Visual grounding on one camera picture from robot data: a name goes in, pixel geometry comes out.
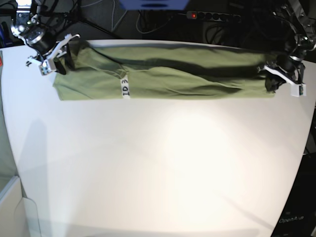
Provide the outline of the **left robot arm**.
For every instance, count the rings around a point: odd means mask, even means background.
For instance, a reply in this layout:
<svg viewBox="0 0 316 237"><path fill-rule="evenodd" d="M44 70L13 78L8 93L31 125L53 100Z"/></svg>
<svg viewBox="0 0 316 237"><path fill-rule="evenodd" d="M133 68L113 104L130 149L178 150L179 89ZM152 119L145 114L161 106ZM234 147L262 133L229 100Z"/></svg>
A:
<svg viewBox="0 0 316 237"><path fill-rule="evenodd" d="M272 91L287 83L292 96L306 96L303 60L307 52L316 49L316 33L311 20L298 0L280 0L273 17L290 26L293 38L286 41L289 48L284 53L258 67L258 71L273 76Z"/></svg>

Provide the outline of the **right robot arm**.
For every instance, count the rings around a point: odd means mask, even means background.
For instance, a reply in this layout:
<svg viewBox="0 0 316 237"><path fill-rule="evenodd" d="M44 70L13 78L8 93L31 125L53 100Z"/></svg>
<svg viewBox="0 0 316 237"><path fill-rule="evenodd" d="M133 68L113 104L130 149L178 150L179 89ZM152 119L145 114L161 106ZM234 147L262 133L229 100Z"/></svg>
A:
<svg viewBox="0 0 316 237"><path fill-rule="evenodd" d="M41 75L51 73L66 74L66 69L61 63L62 57L71 61L69 42L80 35L67 34L58 41L52 29L42 24L40 12L44 7L42 0L17 0L15 18L12 19L12 34L36 52L35 56L28 57L26 66L34 64Z"/></svg>

